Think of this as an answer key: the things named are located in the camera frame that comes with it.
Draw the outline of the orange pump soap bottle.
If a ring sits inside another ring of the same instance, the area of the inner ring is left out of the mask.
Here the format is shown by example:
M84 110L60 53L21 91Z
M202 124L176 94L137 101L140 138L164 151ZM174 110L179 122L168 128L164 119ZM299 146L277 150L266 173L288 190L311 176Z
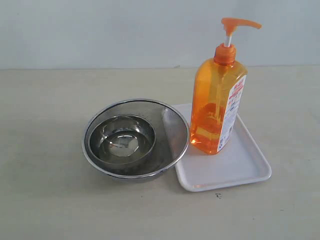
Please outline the orange pump soap bottle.
M197 70L193 88L190 142L208 155L215 155L228 142L237 117L248 70L236 61L231 43L237 27L260 29L260 23L233 17L221 20L225 40Z

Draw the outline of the small stainless steel bowl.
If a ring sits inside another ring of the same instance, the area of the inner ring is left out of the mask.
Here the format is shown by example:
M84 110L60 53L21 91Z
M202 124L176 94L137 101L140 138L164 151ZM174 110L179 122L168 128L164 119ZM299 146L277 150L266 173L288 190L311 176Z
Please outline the small stainless steel bowl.
M133 114L110 117L88 135L90 152L108 168L117 170L145 162L151 155L156 140L152 124Z

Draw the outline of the steel mesh strainer basket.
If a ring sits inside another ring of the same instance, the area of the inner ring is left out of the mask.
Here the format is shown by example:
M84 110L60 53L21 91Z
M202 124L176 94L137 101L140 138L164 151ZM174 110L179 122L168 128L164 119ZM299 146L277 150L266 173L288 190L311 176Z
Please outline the steel mesh strainer basket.
M90 151L89 134L102 121L117 115L136 115L150 122L156 143L149 158L125 169L107 167ZM81 141L86 160L109 178L127 183L148 182L173 168L186 153L190 140L189 125L184 116L171 105L153 99L127 99L99 111L88 122Z

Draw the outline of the white plastic tray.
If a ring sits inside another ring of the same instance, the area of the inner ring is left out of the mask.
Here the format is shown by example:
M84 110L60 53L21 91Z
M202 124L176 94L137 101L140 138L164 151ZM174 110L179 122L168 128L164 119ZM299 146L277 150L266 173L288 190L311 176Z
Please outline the white plastic tray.
M189 192L263 182L272 175L270 164L239 116L218 154L207 155L189 145L175 170L180 185Z

